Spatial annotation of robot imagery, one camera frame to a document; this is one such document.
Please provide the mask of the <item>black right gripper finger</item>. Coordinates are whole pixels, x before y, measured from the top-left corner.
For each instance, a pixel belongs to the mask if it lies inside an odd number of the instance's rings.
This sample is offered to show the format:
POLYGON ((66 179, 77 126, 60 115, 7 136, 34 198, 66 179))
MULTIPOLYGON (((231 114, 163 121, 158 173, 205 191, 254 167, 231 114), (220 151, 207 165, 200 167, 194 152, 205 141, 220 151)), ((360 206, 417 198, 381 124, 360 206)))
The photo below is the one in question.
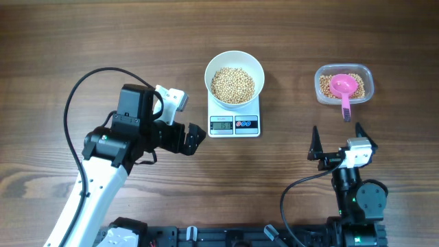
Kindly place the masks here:
POLYGON ((355 124, 355 134, 356 134, 357 137, 367 138, 367 140, 371 144, 372 153, 375 153, 378 150, 378 145, 369 137, 369 135, 362 128, 362 126, 361 126, 361 124, 359 122, 357 122, 355 124))
POLYGON ((314 126, 312 130, 311 145, 307 155, 309 161, 320 160, 323 156, 322 144, 320 141, 320 135, 318 127, 314 126))

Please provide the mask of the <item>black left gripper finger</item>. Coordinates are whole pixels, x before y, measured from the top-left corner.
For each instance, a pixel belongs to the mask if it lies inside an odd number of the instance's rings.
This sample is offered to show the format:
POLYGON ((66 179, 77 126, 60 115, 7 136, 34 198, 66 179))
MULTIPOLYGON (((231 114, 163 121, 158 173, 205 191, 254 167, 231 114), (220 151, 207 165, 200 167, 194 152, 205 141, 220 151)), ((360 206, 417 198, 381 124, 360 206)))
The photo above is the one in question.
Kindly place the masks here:
POLYGON ((189 124, 187 143, 201 143, 206 138, 206 132, 194 123, 189 124))
POLYGON ((195 151, 198 148, 198 141, 195 139, 186 139, 185 144, 181 150, 181 153, 186 156, 191 156, 195 154, 195 151))

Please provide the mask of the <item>pink measuring scoop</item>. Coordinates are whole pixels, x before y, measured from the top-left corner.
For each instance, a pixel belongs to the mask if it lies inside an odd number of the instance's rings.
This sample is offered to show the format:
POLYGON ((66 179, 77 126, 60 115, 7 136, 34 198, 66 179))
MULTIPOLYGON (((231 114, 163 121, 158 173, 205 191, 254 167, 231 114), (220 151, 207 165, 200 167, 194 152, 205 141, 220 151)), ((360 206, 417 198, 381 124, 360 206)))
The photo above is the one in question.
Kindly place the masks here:
POLYGON ((342 115, 345 122, 351 121, 351 104, 349 97, 358 88, 356 79, 347 74, 334 75, 330 82, 330 92, 341 99, 342 115))

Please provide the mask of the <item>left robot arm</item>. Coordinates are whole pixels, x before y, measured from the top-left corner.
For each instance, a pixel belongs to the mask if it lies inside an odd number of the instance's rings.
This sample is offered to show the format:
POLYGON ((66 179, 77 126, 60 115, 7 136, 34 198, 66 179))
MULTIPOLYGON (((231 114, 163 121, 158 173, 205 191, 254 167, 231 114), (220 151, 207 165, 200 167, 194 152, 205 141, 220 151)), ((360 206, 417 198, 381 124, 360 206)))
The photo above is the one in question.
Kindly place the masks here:
POLYGON ((113 198, 145 153, 195 154, 205 131, 174 120, 188 99, 160 85, 122 87, 111 126, 98 126, 84 139, 80 172, 46 246, 92 246, 113 198))

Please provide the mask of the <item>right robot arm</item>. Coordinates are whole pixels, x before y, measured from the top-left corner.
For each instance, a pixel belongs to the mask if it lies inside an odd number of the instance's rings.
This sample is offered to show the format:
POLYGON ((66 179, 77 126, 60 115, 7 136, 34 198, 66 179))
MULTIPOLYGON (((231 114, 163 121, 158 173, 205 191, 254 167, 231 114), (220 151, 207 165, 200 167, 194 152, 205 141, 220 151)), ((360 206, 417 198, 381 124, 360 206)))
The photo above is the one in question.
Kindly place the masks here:
POLYGON ((361 179, 359 170, 372 163, 378 145, 355 124, 356 137, 346 141, 337 152, 324 152, 318 129, 313 127, 307 158, 318 161, 318 170, 330 172, 339 215, 324 225, 321 246, 387 246, 383 220, 388 188, 378 180, 361 179))

